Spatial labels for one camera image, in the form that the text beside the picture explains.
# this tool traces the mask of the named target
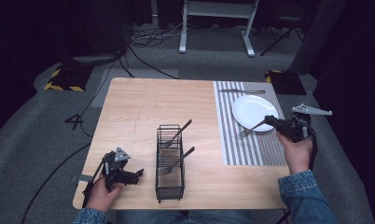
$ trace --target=wire utensil holder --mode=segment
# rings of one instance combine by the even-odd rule
[[[161,200],[181,200],[185,189],[184,161],[178,162],[173,171],[162,175],[159,170],[174,165],[183,155],[182,133],[177,135],[169,147],[164,143],[173,139],[180,130],[179,125],[160,125],[157,140],[156,197]]]

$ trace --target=wooden table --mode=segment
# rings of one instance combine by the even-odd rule
[[[156,199],[157,129],[161,124],[183,126],[184,149],[196,150],[185,159],[184,198]],[[144,168],[138,185],[128,185],[113,209],[280,209],[277,178],[286,166],[225,165],[216,115],[213,81],[114,78],[83,168],[93,175],[101,158],[117,147],[130,156],[126,171]],[[73,201],[81,208],[80,181]]]

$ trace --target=person's right hand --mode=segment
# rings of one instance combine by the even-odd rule
[[[284,156],[289,166],[289,173],[293,175],[308,170],[313,141],[306,138],[294,143],[279,132],[277,132],[277,137],[285,148]]]

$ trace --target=white plate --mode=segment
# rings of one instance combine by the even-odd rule
[[[274,115],[278,118],[278,112],[269,101],[255,96],[244,95],[233,103],[233,116],[246,129],[251,129],[263,121],[266,115]],[[267,124],[255,128],[255,132],[266,132],[273,127]]]

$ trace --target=gray carpet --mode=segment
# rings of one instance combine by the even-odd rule
[[[253,35],[253,31],[250,38],[257,56],[249,58],[241,39],[242,29],[219,30],[213,27],[189,32],[187,53],[183,55],[178,53],[179,36],[156,47],[132,49],[145,62],[163,71],[176,71],[181,79],[262,82],[265,71],[287,69],[300,44],[296,36],[291,35],[261,57],[259,53],[273,39],[270,31],[264,30],[259,35]],[[130,50],[122,62],[128,63],[132,72],[151,70]],[[111,64],[94,68],[84,92],[45,91],[44,87],[57,65],[38,74],[34,83],[36,96],[23,105],[0,131],[0,223],[21,222],[25,208],[41,184],[63,160],[90,142],[91,138],[85,133],[95,131],[104,95],[97,98],[96,103],[91,100],[104,81],[104,71]],[[114,74],[121,70],[116,63],[110,71]],[[156,76],[167,78],[162,74]],[[286,117],[294,105],[318,106],[312,96],[316,80],[310,75],[302,76],[301,80],[307,96],[278,95]],[[73,124],[64,123],[83,111],[82,128],[73,130]],[[317,131],[319,144],[313,171],[336,219],[339,223],[373,223],[364,186],[326,119],[312,116],[312,126]],[[76,186],[70,178],[80,174],[87,152],[88,148],[84,148],[54,174],[32,204],[26,223],[72,222],[77,214],[72,206]],[[252,214],[255,223],[275,223],[283,211],[256,210]],[[109,215],[110,221],[115,222],[114,212],[109,212]]]

